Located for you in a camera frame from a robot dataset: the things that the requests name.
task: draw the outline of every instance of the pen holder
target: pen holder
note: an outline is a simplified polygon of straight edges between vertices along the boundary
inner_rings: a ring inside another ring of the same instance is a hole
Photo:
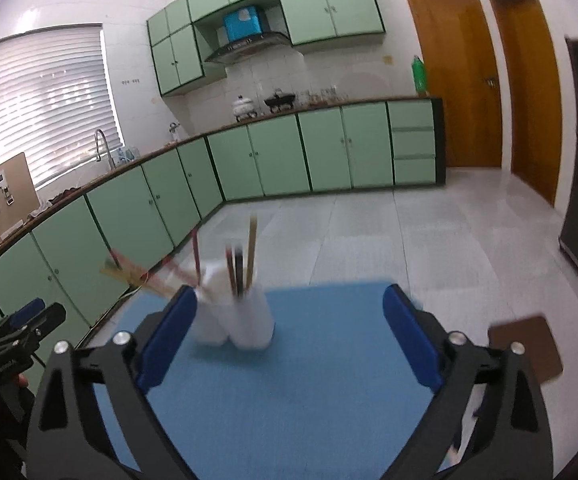
[[[198,307],[191,330],[198,342],[220,345],[228,336],[242,350],[269,346],[274,319],[265,293],[256,283],[255,271],[250,288],[237,298],[231,293],[225,264],[210,263],[195,294]]]

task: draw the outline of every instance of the range hood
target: range hood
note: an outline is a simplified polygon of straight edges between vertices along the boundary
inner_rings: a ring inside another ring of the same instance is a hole
[[[275,30],[257,32],[221,46],[208,56],[205,61],[229,65],[258,54],[258,52],[270,46],[279,44],[291,45],[291,41],[283,33]]]

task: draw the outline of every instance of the blue gripper pad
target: blue gripper pad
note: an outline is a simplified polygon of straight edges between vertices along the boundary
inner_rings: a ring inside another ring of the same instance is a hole
[[[169,369],[182,340],[195,317],[197,301],[192,288],[187,288],[165,308],[164,316],[153,330],[141,352],[141,369],[136,386],[143,394],[158,386]]]
[[[29,301],[22,309],[14,312],[10,317],[9,324],[12,328],[18,330],[26,325],[29,320],[40,314],[45,307],[45,302],[40,298]]]
[[[416,319],[416,309],[398,285],[383,295],[384,317],[396,336],[418,383],[436,393],[444,384],[440,354]]]

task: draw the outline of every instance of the kitchen countertop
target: kitchen countertop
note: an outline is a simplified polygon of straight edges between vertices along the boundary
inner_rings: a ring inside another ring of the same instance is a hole
[[[114,178],[114,177],[116,177],[122,173],[125,173],[125,171],[132,170],[133,168],[140,166],[141,164],[147,162],[148,160],[151,160],[152,158],[156,158],[157,156],[162,155],[163,153],[166,153],[170,150],[173,150],[174,148],[177,148],[178,146],[185,145],[188,142],[192,142],[193,140],[201,139],[202,137],[207,137],[207,136],[210,136],[211,134],[223,132],[224,130],[229,130],[229,129],[235,128],[237,126],[243,126],[245,124],[258,123],[260,121],[265,121],[268,119],[274,119],[277,117],[292,115],[292,114],[296,114],[296,113],[300,113],[300,112],[309,112],[309,111],[313,111],[313,110],[325,110],[327,108],[336,108],[339,106],[355,105],[355,104],[363,104],[363,103],[379,103],[379,102],[383,102],[383,101],[415,101],[415,100],[431,99],[431,98],[436,98],[436,97],[435,96],[427,96],[427,97],[384,96],[384,97],[379,97],[379,98],[376,97],[376,98],[367,98],[367,99],[345,100],[345,101],[341,101],[341,102],[338,102],[335,104],[323,104],[323,105],[314,105],[314,106],[308,106],[308,107],[296,107],[296,108],[293,108],[291,110],[284,110],[282,112],[278,112],[277,114],[264,115],[264,116],[260,116],[260,117],[256,117],[253,119],[240,121],[240,122],[234,121],[231,124],[225,124],[224,126],[221,126],[220,128],[216,128],[216,129],[211,130],[209,132],[204,132],[202,134],[188,137],[187,139],[181,140],[179,142],[172,142],[172,143],[162,147],[160,150],[156,150],[154,152],[148,153],[147,155],[139,156],[138,158],[132,160],[128,164],[124,164],[118,168],[115,168],[115,170],[113,170],[113,171],[109,171],[106,174],[101,175],[98,178],[95,178],[94,180],[90,181],[89,183],[85,184],[84,186],[79,187],[79,189],[75,190],[70,195],[67,195],[60,202],[57,202],[56,204],[50,206],[47,210],[40,213],[34,219],[31,219],[28,222],[26,222],[25,225],[23,225],[18,230],[14,231],[8,238],[3,240],[3,242],[0,244],[0,256],[5,251],[7,251],[7,249],[9,249],[13,244],[15,244],[18,240],[20,240],[23,236],[25,236],[26,234],[31,232],[31,230],[33,230],[34,227],[37,227],[39,224],[44,222],[51,215],[53,215],[54,213],[57,213],[63,207],[65,207],[65,206],[69,205],[71,202],[77,200],[78,198],[83,196],[85,193],[91,191],[95,187],[100,186],[101,184],[104,184],[106,181],[111,180],[112,178]]]

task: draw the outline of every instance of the window blind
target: window blind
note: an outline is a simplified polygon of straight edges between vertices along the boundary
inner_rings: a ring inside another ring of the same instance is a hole
[[[0,164],[25,152],[39,187],[95,156],[97,128],[110,150],[122,144],[102,50],[99,25],[0,42]]]

